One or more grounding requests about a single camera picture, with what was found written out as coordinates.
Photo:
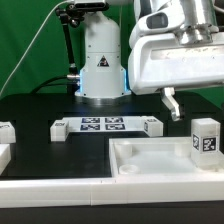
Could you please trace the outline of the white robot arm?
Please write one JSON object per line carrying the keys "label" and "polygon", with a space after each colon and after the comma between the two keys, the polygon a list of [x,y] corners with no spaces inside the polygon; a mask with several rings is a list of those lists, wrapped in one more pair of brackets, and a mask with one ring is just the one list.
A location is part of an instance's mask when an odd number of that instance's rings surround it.
{"label": "white robot arm", "polygon": [[118,27],[103,12],[111,5],[132,3],[135,25],[129,37],[130,90],[137,94],[159,92],[173,120],[182,118],[174,99],[180,89],[224,83],[224,31],[216,0],[74,0],[85,13],[86,62],[81,70],[81,95],[101,101],[117,98],[124,79],[120,69]]}

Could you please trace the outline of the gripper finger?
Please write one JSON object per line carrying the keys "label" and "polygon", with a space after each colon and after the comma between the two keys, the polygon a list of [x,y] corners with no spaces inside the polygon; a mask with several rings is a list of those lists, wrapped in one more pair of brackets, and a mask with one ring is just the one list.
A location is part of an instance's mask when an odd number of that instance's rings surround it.
{"label": "gripper finger", "polygon": [[161,90],[161,100],[164,105],[170,110],[173,121],[181,119],[180,107],[174,98],[175,90],[173,87],[166,87]]}

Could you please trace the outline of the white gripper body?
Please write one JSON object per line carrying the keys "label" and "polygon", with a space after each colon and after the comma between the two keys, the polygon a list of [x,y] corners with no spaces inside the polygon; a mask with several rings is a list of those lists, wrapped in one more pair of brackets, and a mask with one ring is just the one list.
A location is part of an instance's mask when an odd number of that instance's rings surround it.
{"label": "white gripper body", "polygon": [[224,82],[224,33],[213,42],[181,46],[172,33],[140,38],[128,61],[130,89],[136,95],[174,87],[192,89]]}

